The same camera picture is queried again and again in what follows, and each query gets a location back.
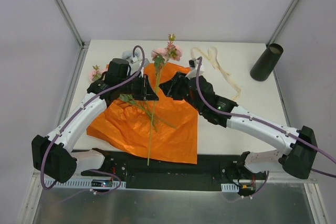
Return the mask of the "cream printed ribbon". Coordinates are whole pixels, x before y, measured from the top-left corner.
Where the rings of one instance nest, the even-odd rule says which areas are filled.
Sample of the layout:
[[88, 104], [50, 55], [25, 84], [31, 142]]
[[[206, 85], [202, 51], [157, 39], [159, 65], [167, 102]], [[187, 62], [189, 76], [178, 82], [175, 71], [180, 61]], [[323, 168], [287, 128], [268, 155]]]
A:
[[219, 70], [225, 81], [236, 91], [235, 95], [231, 97], [231, 100], [237, 101], [241, 95], [241, 88], [238, 86], [238, 84], [231, 78], [231, 73], [227, 72], [224, 70], [218, 60], [218, 50], [216, 47], [210, 46], [207, 50], [207, 53], [202, 51], [198, 47], [193, 47], [191, 48], [191, 58], [194, 59], [196, 58], [195, 53], [198, 52], [202, 57], [206, 58], [211, 65], [213, 66], [214, 69]]

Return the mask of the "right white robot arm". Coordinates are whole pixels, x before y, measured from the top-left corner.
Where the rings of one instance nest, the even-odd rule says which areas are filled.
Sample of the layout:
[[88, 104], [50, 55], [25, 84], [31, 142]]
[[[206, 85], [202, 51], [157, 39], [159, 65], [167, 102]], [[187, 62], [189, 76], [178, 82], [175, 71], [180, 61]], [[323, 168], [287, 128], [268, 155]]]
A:
[[317, 154], [313, 129], [307, 126], [296, 129], [259, 118], [236, 102], [217, 95], [202, 76], [189, 79], [177, 72], [159, 87], [166, 97], [189, 103], [210, 123], [244, 132], [275, 148], [261, 153], [243, 152], [236, 166], [240, 178], [284, 170], [295, 178], [308, 179]]

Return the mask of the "artificial flower bunch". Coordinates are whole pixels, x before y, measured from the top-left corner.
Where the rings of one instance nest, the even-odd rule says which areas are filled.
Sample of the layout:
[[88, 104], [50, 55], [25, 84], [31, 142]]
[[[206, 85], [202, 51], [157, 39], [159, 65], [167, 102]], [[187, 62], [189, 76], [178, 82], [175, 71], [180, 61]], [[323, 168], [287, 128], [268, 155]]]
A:
[[[131, 63], [132, 58], [133, 57], [142, 57], [140, 51], [137, 49], [133, 55], [132, 51], [124, 51], [122, 54], [122, 59], [125, 59], [126, 61], [128, 61], [129, 63]], [[101, 78], [103, 76], [103, 73], [107, 71], [108, 67], [100, 67], [99, 65], [94, 65], [92, 66], [92, 70], [89, 73], [89, 80], [90, 82], [94, 82], [96, 80], [98, 80], [99, 78]], [[162, 119], [161, 117], [157, 116], [155, 113], [153, 113], [150, 108], [149, 105], [146, 101], [137, 101], [135, 100], [131, 95], [126, 95], [126, 94], [121, 94], [119, 96], [119, 99], [124, 102], [127, 103], [128, 105], [132, 105], [140, 110], [142, 110], [148, 117], [150, 120], [150, 123], [152, 124], [152, 126], [154, 127], [154, 130], [157, 132], [158, 131], [158, 124], [159, 121], [163, 122], [164, 124], [177, 129], [176, 126], [174, 126], [173, 124], [169, 123], [168, 121]]]

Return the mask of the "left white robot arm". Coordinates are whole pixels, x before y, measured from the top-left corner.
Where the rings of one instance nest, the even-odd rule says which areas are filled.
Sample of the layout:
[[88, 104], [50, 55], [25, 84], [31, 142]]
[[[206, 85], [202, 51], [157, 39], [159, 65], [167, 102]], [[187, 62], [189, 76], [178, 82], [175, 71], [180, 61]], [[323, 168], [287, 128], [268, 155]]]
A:
[[79, 137], [91, 122], [122, 94], [139, 101], [157, 101], [143, 68], [147, 59], [136, 63], [114, 58], [102, 76], [92, 82], [77, 108], [46, 136], [32, 140], [33, 166], [55, 181], [67, 182], [73, 174], [94, 170], [99, 176], [110, 173], [111, 164], [102, 151], [73, 152]]

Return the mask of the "orange paper flower wrapping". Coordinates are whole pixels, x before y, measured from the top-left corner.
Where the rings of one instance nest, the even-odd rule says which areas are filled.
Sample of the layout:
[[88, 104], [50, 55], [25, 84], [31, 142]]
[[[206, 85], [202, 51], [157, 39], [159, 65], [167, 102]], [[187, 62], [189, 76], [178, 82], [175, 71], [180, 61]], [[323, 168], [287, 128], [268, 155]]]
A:
[[197, 163], [197, 111], [185, 101], [129, 104], [120, 99], [87, 127], [87, 135], [129, 154], [175, 163]]

